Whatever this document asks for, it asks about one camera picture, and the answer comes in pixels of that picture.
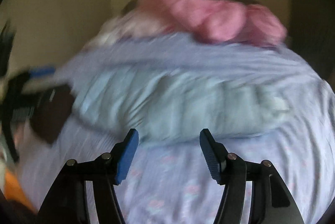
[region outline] bed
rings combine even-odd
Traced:
[[[266,49],[241,44],[202,45],[191,34],[175,33],[124,39],[112,46],[81,52],[55,77],[59,82],[71,83],[78,91],[88,77],[125,63],[167,70],[187,68],[224,81],[276,87],[294,110],[289,121],[262,136],[219,141],[244,160],[273,162],[305,223],[316,223],[321,218],[335,196],[335,98],[330,86],[301,57],[285,46]],[[109,151],[120,138],[111,131],[90,129],[72,116],[50,147],[26,126],[18,166],[23,190],[39,208],[67,159],[92,160]],[[248,219],[250,187],[242,223]],[[116,188],[127,223],[212,223],[222,191],[210,177],[198,140],[139,147],[127,180]],[[90,185],[88,204],[91,222],[97,223]]]

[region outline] metal screw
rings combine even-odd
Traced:
[[[236,160],[237,156],[235,153],[229,153],[228,154],[228,159],[231,159],[231,160]]]
[[[269,160],[264,160],[263,165],[265,165],[267,167],[270,167],[272,165],[272,163]]]
[[[101,155],[101,158],[103,158],[104,160],[108,160],[111,158],[111,154],[108,152],[105,152]]]
[[[70,159],[70,160],[67,160],[66,165],[73,166],[73,165],[75,165],[75,163],[76,163],[75,159]]]

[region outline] orange fabric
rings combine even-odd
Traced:
[[[29,200],[26,198],[19,181],[13,173],[6,170],[5,173],[5,187],[4,187],[4,196],[7,200],[15,200],[33,212],[36,212],[36,209],[31,205]]]

